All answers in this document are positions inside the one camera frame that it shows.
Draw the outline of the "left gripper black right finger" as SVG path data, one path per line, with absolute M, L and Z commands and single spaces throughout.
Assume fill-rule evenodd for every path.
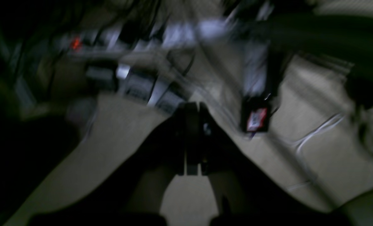
M 349 226 L 339 211 L 319 212 L 278 186 L 248 159 L 199 103 L 203 130 L 203 172 L 219 210 L 211 226 Z

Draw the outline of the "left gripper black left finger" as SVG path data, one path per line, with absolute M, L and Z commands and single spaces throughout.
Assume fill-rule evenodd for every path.
M 164 193 L 184 170 L 186 104 L 155 127 L 136 152 L 92 192 L 68 207 L 34 216 L 30 226 L 166 226 Z

